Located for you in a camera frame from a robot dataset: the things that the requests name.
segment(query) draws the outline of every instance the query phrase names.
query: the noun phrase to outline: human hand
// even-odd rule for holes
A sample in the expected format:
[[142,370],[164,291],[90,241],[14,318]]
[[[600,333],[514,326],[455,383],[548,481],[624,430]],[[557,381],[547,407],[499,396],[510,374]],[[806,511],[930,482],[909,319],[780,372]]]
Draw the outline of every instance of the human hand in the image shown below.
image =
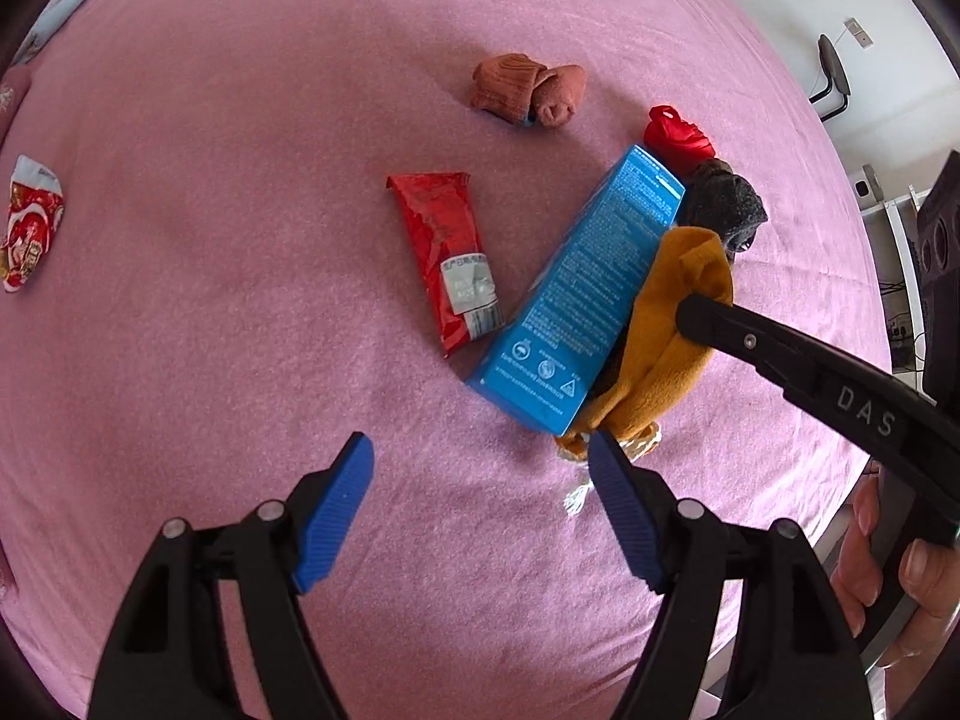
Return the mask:
[[[853,520],[830,577],[853,635],[863,630],[865,607],[877,600],[883,583],[869,541],[879,520],[877,476],[872,476],[853,495]],[[904,705],[933,666],[956,623],[960,552],[917,539],[904,552],[899,581],[919,608],[878,664],[886,670],[887,712],[891,715]]]

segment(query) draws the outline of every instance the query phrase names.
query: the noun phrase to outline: finger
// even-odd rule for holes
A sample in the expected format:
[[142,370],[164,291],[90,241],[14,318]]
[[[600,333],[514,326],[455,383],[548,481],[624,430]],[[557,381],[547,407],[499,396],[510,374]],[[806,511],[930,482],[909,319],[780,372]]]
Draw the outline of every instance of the finger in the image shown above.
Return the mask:
[[843,588],[866,607],[880,595],[883,574],[870,554],[870,541],[853,523],[844,534],[834,575]]
[[917,539],[904,553],[899,579],[920,606],[896,638],[906,656],[940,644],[960,603],[960,553]]
[[863,630],[863,624],[867,620],[867,615],[863,610],[863,604],[856,600],[856,597],[854,597],[846,587],[843,587],[843,584],[841,584],[837,578],[836,571],[834,571],[833,576],[830,577],[830,585],[833,587],[833,592],[836,593],[837,600],[840,602],[840,608],[843,610],[843,617],[847,620],[847,625],[850,626],[853,635],[858,637]]
[[906,658],[906,653],[904,653],[899,642],[895,641],[883,651],[883,655],[881,655],[880,660],[877,661],[877,668],[890,668],[890,666],[897,665],[904,658]]
[[864,536],[870,536],[880,522],[880,477],[872,474],[853,493],[853,518]]

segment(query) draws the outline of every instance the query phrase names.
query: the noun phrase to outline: wall outlet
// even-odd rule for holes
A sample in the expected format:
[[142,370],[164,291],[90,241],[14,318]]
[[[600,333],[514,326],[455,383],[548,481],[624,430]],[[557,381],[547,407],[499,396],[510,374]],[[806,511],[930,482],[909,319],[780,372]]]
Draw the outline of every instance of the wall outlet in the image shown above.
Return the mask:
[[856,42],[860,44],[860,47],[863,49],[868,49],[870,46],[874,45],[874,41],[867,34],[867,30],[860,26],[860,23],[856,19],[847,19],[844,21],[844,25],[847,30],[850,30],[851,35],[856,38]]
[[913,338],[913,327],[909,320],[896,317],[887,323],[887,337],[890,341],[909,341]]

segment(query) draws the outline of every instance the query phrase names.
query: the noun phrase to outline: yellow sock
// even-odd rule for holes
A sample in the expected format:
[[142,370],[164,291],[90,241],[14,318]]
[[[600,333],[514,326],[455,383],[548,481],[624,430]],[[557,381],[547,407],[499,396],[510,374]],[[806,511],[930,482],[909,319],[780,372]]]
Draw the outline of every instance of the yellow sock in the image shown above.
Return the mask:
[[692,293],[731,305],[730,264],[712,230],[674,227],[664,235],[634,301],[616,382],[581,406],[568,432],[557,437],[561,449],[586,459],[581,434],[597,428],[609,430],[618,442],[636,439],[693,388],[712,349],[677,330],[677,306]]

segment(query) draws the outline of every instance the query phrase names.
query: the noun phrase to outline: white shelf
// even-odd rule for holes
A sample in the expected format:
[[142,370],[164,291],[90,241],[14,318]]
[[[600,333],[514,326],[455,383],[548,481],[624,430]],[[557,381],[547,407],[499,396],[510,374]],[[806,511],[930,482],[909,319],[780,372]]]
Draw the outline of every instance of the white shelf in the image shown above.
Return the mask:
[[[911,237],[916,237],[917,211],[920,210],[920,204],[930,190],[914,191],[910,187],[910,194],[896,197],[892,200],[885,200],[867,208],[861,209],[860,214],[863,220],[875,214],[884,212],[890,223],[890,230],[893,232],[894,243],[896,244],[896,255],[899,257],[901,271],[904,274],[904,285],[906,288],[907,305],[910,309],[910,324],[913,326],[913,351],[914,367],[916,370],[908,371],[898,376],[901,381],[905,381],[914,389],[920,391],[920,382],[923,377],[920,371],[923,370],[923,359],[926,357],[926,336],[923,333],[923,307],[920,303],[920,282],[917,280],[917,271],[914,268],[913,256],[910,253]],[[913,228],[914,235],[907,232],[907,225],[904,223],[904,216],[909,220]]]

